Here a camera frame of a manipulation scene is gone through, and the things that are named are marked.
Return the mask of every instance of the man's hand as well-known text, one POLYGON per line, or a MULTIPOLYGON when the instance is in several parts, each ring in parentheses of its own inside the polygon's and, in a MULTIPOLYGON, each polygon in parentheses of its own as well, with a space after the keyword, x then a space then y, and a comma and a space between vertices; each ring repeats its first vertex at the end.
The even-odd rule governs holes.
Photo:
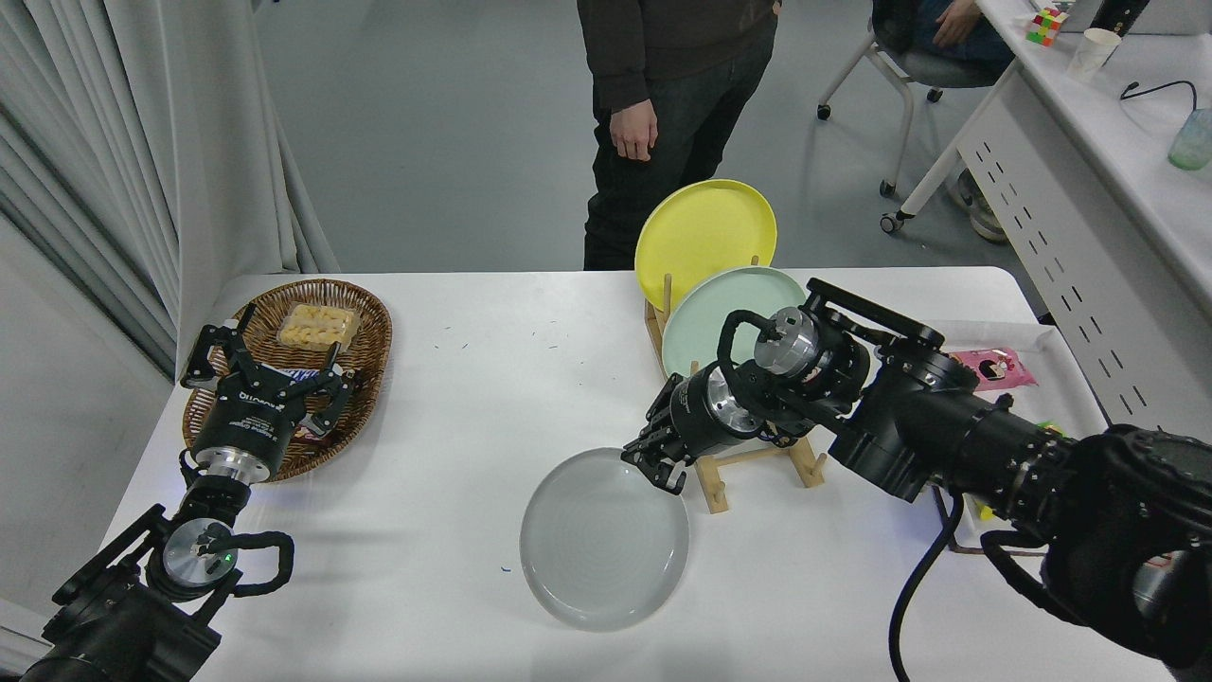
POLYGON ((979 21, 981 7, 977 7, 976 0, 953 0, 934 19, 934 23, 939 24, 934 34, 934 45, 951 47, 964 42, 979 21))
POLYGON ((648 161, 648 149, 657 144, 657 113, 652 99, 631 104, 610 116, 610 139, 619 156, 633 161, 648 161))

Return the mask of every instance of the rubik's cube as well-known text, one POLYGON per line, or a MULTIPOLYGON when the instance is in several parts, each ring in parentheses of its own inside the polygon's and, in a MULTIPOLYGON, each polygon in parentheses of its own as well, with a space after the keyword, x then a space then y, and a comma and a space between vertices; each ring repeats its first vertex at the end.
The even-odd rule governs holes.
POLYGON ((1056 7, 1044 7, 1027 25, 1027 39, 1047 47, 1056 40, 1060 24, 1068 18, 1069 15, 1056 7))

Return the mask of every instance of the plastic food container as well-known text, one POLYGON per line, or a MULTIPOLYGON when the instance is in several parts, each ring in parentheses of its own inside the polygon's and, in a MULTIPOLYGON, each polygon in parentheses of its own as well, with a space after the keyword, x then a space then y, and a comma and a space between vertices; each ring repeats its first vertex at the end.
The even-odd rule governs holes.
POLYGON ((356 310, 295 303, 278 329, 278 343, 305 351, 327 351, 333 344, 341 344, 341 351, 344 351, 353 343, 360 323, 356 310))

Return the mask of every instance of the pink snack package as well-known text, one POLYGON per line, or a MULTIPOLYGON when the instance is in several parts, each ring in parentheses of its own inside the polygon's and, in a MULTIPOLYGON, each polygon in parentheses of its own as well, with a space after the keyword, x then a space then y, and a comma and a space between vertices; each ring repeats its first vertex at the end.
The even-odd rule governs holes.
POLYGON ((977 373, 981 384, 976 391, 1005 391, 1016 386, 1037 386, 1035 378, 1010 349, 987 351, 956 351, 950 355, 977 373))

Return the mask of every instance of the chair wheel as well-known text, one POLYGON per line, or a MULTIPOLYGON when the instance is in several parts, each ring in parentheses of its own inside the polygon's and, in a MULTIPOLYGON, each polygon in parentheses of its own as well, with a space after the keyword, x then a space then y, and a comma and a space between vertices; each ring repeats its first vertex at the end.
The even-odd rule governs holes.
POLYGON ((892 234, 893 231, 904 227, 905 220, 898 218, 896 213, 884 213, 880 216, 880 229, 886 234, 892 234))

